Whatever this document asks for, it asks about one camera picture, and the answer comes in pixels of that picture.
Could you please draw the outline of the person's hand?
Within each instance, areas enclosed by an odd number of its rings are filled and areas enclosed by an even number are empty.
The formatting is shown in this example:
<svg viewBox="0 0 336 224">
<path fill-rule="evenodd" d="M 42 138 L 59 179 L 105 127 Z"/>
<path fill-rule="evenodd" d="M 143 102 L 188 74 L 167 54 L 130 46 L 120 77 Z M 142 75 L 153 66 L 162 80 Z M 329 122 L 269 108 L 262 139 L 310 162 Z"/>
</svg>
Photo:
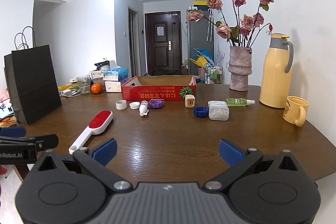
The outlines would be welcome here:
<svg viewBox="0 0 336 224">
<path fill-rule="evenodd" d="M 4 176 L 7 174 L 7 168 L 4 165 L 0 165 L 0 175 Z"/>
</svg>

